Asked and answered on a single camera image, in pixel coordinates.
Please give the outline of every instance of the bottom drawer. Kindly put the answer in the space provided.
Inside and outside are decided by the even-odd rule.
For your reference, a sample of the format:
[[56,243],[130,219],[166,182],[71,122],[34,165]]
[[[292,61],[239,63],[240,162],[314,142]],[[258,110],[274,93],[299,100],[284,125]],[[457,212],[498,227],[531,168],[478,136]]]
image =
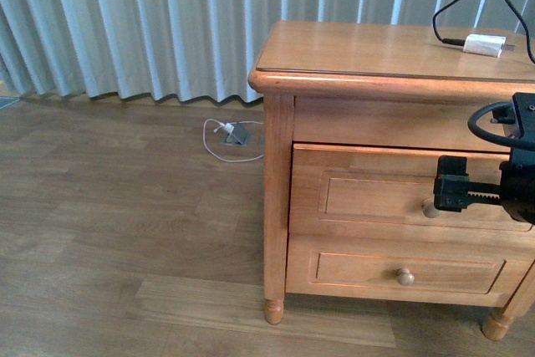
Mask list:
[[529,269],[527,258],[459,244],[291,235],[286,290],[499,307]]

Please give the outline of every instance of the drawer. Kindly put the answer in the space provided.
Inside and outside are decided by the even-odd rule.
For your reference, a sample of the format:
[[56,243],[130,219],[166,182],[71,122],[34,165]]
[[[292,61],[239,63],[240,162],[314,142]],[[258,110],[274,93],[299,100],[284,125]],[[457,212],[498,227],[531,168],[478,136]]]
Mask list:
[[[293,138],[321,144],[509,152],[468,130],[466,122],[482,106],[299,96]],[[503,135],[502,126],[489,120],[481,119],[480,126]]]
[[531,265],[520,257],[483,247],[291,235],[287,291],[502,306]]
[[467,156],[471,180],[490,183],[499,183],[498,167],[507,159],[490,153],[295,144],[289,231],[535,247],[532,225],[513,221],[500,206],[474,204],[462,213],[424,215],[423,205],[433,198],[438,157],[444,154]]

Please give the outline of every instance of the white curtain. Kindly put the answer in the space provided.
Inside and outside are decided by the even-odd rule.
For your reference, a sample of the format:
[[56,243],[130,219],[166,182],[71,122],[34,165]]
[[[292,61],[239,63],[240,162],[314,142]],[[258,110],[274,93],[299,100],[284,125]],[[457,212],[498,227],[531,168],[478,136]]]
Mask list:
[[[247,72],[279,19],[429,25],[450,0],[0,0],[0,79],[20,94],[259,95]],[[535,31],[535,0],[512,0]],[[517,30],[502,0],[443,25]]]

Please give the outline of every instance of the drawer knob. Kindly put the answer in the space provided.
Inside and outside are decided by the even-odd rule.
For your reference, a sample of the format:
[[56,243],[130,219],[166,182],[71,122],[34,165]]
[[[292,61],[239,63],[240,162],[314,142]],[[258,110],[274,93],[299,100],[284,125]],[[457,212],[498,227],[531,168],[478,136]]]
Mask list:
[[429,217],[430,219],[438,217],[441,214],[441,212],[435,208],[432,198],[427,198],[422,202],[421,210],[424,212],[425,217]]
[[408,268],[402,268],[397,272],[397,281],[401,286],[410,286],[415,282],[415,275]]

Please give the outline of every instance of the wooden nightstand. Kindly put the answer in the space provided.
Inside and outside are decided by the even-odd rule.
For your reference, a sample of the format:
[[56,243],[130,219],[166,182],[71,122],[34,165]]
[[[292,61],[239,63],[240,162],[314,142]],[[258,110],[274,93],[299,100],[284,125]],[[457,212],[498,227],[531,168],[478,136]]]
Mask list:
[[441,155],[467,156],[471,180],[499,183],[509,149],[466,121],[487,102],[535,93],[525,38],[507,41],[517,50],[494,59],[442,45],[427,27],[275,25],[249,76],[264,94],[270,324],[286,292],[495,307],[483,328],[494,340],[528,311],[532,225],[496,206],[430,205]]

